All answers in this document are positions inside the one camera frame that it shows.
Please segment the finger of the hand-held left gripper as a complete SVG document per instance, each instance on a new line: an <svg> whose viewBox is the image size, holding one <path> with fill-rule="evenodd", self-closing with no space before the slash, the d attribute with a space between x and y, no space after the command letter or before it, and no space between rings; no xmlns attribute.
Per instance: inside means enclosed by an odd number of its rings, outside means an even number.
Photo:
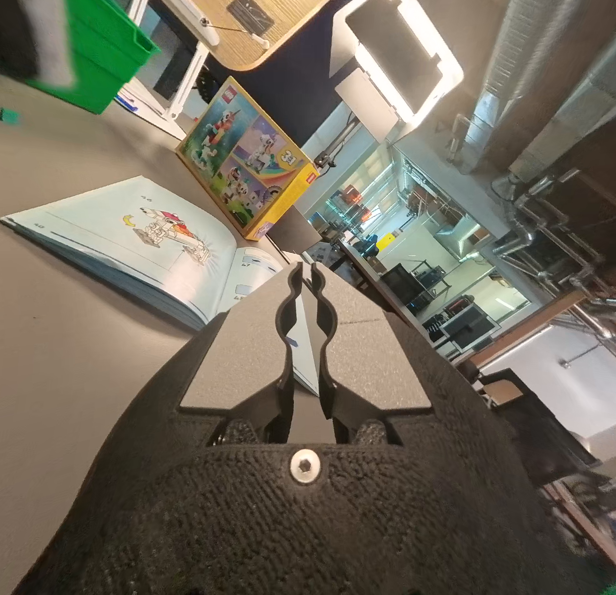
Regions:
<svg viewBox="0 0 616 595"><path fill-rule="evenodd" d="M1 75L72 87L72 43L65 0L1 0Z"/></svg>

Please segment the yellow lego set box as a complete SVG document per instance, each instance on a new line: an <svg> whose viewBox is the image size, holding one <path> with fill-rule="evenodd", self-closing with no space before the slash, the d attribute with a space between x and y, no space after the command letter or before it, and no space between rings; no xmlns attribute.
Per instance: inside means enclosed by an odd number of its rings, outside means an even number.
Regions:
<svg viewBox="0 0 616 595"><path fill-rule="evenodd" d="M232 76L175 153L250 241L265 237L320 175Z"/></svg>

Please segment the green plastic bin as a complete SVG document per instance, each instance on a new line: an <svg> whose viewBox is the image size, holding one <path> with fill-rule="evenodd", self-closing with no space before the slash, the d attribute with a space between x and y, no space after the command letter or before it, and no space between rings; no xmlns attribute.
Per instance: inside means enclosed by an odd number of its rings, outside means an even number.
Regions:
<svg viewBox="0 0 616 595"><path fill-rule="evenodd" d="M102 114L158 46L114 0L64 0L73 83L27 85L89 113Z"/></svg>

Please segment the bright led light panel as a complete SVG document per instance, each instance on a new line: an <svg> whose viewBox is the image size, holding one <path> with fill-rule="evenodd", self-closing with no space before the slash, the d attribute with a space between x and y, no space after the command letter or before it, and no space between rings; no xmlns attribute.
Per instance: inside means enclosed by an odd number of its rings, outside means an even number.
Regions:
<svg viewBox="0 0 616 595"><path fill-rule="evenodd" d="M419 127L465 74L418 0L352 0L333 17L329 77L353 115L382 143Z"/></svg>

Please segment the black equipment case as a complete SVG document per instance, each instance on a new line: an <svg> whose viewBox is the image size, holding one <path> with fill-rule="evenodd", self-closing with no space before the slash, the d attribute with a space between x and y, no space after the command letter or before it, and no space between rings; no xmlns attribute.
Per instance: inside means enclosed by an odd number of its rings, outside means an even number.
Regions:
<svg viewBox="0 0 616 595"><path fill-rule="evenodd" d="M437 349L451 344L458 353L464 353L498 329L501 329L501 324L473 302L439 326L442 336L432 343L432 347Z"/></svg>

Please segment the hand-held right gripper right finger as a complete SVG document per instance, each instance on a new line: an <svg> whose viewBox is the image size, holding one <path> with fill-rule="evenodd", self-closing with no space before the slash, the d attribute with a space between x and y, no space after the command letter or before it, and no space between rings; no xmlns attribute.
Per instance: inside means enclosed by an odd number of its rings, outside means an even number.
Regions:
<svg viewBox="0 0 616 595"><path fill-rule="evenodd" d="M385 311L322 263L311 266L317 325L325 335L319 354L319 397L338 444L350 444L368 421L386 440L389 419L427 414L431 402Z"/></svg>

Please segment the black laptop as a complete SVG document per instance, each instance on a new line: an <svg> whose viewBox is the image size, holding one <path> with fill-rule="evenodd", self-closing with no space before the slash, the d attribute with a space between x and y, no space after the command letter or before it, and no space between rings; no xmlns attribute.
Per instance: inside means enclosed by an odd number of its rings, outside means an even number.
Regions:
<svg viewBox="0 0 616 595"><path fill-rule="evenodd" d="M290 208L268 230L267 237L281 251L302 254L322 241L321 235L312 224L297 210Z"/></svg>

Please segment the metal ventilation duct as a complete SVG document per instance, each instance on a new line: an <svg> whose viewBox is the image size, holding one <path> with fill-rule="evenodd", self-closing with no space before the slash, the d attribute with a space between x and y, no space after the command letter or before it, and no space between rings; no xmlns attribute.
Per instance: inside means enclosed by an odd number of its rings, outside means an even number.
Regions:
<svg viewBox="0 0 616 595"><path fill-rule="evenodd" d="M449 160L529 182L614 117L615 0L510 0Z"/></svg>

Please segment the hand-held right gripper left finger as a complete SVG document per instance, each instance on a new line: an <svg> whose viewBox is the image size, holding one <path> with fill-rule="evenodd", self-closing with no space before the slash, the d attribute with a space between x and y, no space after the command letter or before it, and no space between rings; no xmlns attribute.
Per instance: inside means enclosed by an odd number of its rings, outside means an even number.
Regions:
<svg viewBox="0 0 616 595"><path fill-rule="evenodd" d="M301 263L291 263L224 315L181 411L242 419L265 442L288 441L295 382L287 337L302 285Z"/></svg>

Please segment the open light blue instruction booklet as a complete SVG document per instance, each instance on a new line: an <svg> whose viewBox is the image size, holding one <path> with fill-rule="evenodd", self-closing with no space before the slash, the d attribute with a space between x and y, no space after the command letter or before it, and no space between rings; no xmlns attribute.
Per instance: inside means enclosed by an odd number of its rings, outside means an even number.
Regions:
<svg viewBox="0 0 616 595"><path fill-rule="evenodd" d="M143 176L18 213L1 223L159 313L199 331L281 272L218 219ZM288 333L300 380L318 392L302 306Z"/></svg>

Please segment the beige wooden chair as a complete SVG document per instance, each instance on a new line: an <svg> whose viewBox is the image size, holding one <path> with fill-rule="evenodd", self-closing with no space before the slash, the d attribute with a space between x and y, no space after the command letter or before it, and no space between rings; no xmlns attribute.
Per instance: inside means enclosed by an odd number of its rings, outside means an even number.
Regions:
<svg viewBox="0 0 616 595"><path fill-rule="evenodd" d="M161 0L189 33L196 49L178 90L163 106L153 91L133 77L116 101L136 116L177 139L184 131L176 120L183 111L206 58L227 69L249 71L261 65L308 23L330 0ZM128 17L139 25L149 0L131 0Z"/></svg>

